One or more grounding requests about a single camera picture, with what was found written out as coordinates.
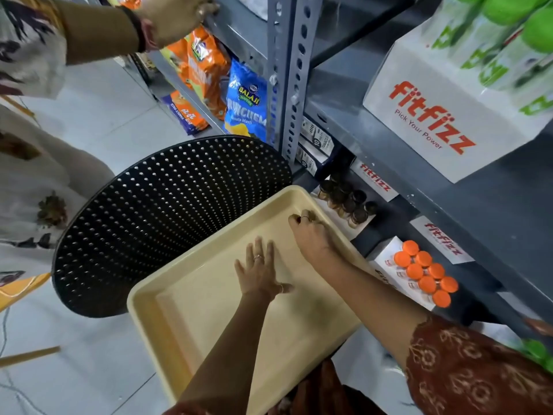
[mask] wooden leg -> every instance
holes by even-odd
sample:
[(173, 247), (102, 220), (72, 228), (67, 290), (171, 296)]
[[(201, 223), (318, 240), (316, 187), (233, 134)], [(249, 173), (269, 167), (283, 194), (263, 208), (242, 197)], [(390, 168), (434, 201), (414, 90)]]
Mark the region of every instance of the wooden leg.
[(60, 350), (61, 348), (59, 346), (53, 346), (52, 348), (46, 348), (43, 350), (25, 352), (24, 354), (11, 355), (9, 357), (2, 357), (0, 358), (0, 369), (17, 363), (23, 363), (24, 361), (33, 360), (44, 355), (55, 354)]

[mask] maroon floral sleeve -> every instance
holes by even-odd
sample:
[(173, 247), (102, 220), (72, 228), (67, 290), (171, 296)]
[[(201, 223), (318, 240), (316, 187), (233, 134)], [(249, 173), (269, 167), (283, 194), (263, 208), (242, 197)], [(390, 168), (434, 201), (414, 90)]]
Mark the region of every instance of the maroon floral sleeve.
[(415, 330), (405, 375), (425, 415), (553, 413), (550, 373), (521, 353), (438, 316)]

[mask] bracelet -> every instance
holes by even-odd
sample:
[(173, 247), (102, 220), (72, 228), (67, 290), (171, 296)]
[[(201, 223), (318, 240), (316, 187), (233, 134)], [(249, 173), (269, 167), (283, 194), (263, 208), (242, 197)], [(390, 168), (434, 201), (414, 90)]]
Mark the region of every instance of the bracelet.
[(121, 9), (129, 18), (133, 27), (135, 28), (138, 36), (138, 49), (137, 52), (144, 52), (146, 50), (146, 38), (144, 37), (144, 31), (142, 29), (141, 20), (136, 16), (136, 14), (125, 6), (117, 6), (117, 9)]

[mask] beige tray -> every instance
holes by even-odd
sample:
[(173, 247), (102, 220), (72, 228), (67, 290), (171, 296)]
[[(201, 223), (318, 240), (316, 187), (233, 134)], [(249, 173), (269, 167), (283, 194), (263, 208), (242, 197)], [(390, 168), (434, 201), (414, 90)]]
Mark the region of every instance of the beige tray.
[(367, 263), (313, 198), (289, 186), (139, 282), (127, 305), (172, 402), (189, 383), (240, 300), (233, 262), (256, 236), (275, 243), (276, 276), (296, 287), (269, 306), (248, 414), (262, 415), (336, 349), (359, 320), (301, 256), (287, 218), (312, 210), (355, 265)]

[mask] orange bottle cap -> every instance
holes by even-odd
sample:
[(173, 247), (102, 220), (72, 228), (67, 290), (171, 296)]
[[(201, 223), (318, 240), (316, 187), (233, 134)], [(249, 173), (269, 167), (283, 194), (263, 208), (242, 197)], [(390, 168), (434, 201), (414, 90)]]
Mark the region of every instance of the orange bottle cap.
[(397, 252), (394, 255), (394, 262), (397, 266), (407, 268), (411, 264), (411, 257), (407, 252)]
[(419, 251), (417, 242), (414, 240), (406, 240), (403, 242), (403, 251), (409, 253), (411, 256), (415, 256)]
[(428, 275), (418, 280), (418, 287), (425, 293), (432, 294), (436, 291), (436, 281)]
[(428, 273), (433, 279), (442, 279), (446, 276), (446, 270), (437, 262), (428, 267)]
[(407, 276), (411, 279), (419, 280), (423, 277), (423, 267), (418, 263), (412, 263), (407, 267)]
[(432, 257), (430, 256), (430, 253), (420, 251), (415, 256), (415, 262), (423, 267), (428, 267), (430, 266), (430, 264), (432, 264)]
[(438, 307), (448, 307), (451, 304), (451, 297), (444, 290), (438, 290), (432, 294), (432, 301)]
[(455, 293), (459, 289), (459, 283), (453, 277), (444, 277), (440, 280), (440, 287), (448, 293)]

